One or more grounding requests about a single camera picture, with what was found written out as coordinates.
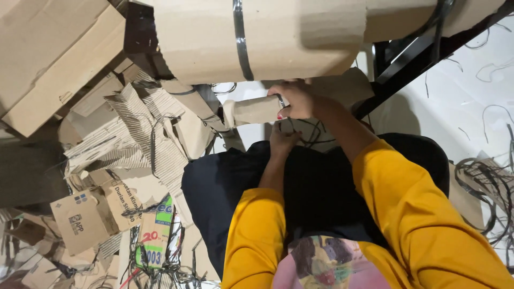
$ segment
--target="person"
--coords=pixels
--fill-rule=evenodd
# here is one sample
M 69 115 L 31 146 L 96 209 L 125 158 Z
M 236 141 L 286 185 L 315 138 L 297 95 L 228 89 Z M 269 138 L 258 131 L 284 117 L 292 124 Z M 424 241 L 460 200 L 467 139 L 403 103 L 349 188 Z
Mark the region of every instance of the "person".
M 448 200 L 432 140 L 374 135 L 302 81 L 269 89 L 282 109 L 269 142 L 185 167 L 182 190 L 222 289 L 514 288 L 488 241 Z M 287 117 L 321 120 L 340 147 L 296 146 Z

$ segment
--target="white floor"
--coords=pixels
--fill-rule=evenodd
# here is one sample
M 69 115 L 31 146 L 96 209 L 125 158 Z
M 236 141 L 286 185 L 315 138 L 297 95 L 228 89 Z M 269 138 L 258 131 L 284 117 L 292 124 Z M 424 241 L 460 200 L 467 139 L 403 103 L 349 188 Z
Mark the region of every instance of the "white floor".
M 507 113 L 514 116 L 514 33 L 509 31 L 514 30 L 514 17 L 507 17 L 499 24 L 491 27 L 489 35 L 484 32 L 468 43 L 477 47 L 487 41 L 483 47 L 462 47 L 450 57 L 454 61 L 441 61 L 373 111 L 370 120 L 375 132 L 430 137 L 455 163 L 470 157 L 494 157 L 499 165 L 507 165 L 510 145 L 507 124 L 514 129 Z M 366 52 L 361 52 L 354 63 L 366 74 L 367 58 Z M 215 91 L 228 91 L 232 85 L 219 84 Z M 266 92 L 259 81 L 241 82 L 235 91 L 218 98 L 223 103 L 227 99 L 264 97 Z M 248 124 L 238 127 L 238 131 L 248 149 L 252 143 L 266 139 L 267 128 L 264 124 Z M 214 152 L 225 150 L 223 140 L 217 139 Z M 483 215 L 486 222 L 490 215 L 488 207 L 483 207 Z M 501 230 L 498 224 L 491 235 Z M 499 244 L 496 248 L 505 262 L 504 246 Z

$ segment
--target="yellow shirt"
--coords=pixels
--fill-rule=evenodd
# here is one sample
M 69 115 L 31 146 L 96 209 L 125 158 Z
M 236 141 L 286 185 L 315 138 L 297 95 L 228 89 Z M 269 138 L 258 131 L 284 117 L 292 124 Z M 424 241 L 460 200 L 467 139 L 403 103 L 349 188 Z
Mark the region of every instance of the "yellow shirt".
M 391 288 L 514 288 L 487 240 L 463 221 L 429 173 L 385 141 L 359 154 L 353 177 L 391 251 L 359 246 Z M 285 234 L 282 196 L 245 191 L 230 224 L 222 289 L 271 288 Z

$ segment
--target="black metal frame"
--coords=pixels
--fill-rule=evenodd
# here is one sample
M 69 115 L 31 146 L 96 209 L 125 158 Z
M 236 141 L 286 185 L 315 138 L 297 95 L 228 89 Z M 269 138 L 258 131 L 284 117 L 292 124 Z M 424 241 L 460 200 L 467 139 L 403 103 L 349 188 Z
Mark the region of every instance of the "black metal frame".
M 457 49 L 512 12 L 514 12 L 514 0 L 506 0 L 496 13 L 486 17 L 473 28 L 449 38 L 442 38 L 440 59 L 449 57 Z M 389 49 L 391 46 L 397 46 L 396 41 L 374 43 L 375 82 L 372 82 L 372 87 L 375 96 L 366 99 L 354 110 L 357 119 L 368 115 L 404 86 L 437 64 L 432 61 L 431 57 L 434 46 L 432 36 L 423 35 L 411 43 L 404 44 L 404 50 L 402 49 L 403 52 L 398 56 Z

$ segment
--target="hand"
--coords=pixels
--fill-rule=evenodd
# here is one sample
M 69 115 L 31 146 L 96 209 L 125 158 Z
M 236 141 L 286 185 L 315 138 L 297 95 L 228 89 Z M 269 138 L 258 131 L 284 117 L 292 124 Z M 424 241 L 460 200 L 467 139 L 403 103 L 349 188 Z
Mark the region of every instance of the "hand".
M 276 121 L 271 130 L 269 143 L 271 147 L 271 158 L 279 158 L 283 161 L 300 140 L 301 132 L 283 133 L 279 129 L 279 122 Z
M 284 81 L 282 84 L 274 85 L 268 90 L 268 96 L 280 94 L 287 99 L 290 107 L 279 111 L 277 119 L 291 117 L 295 119 L 306 119 L 314 116 L 315 102 L 317 96 L 310 92 L 309 80 Z

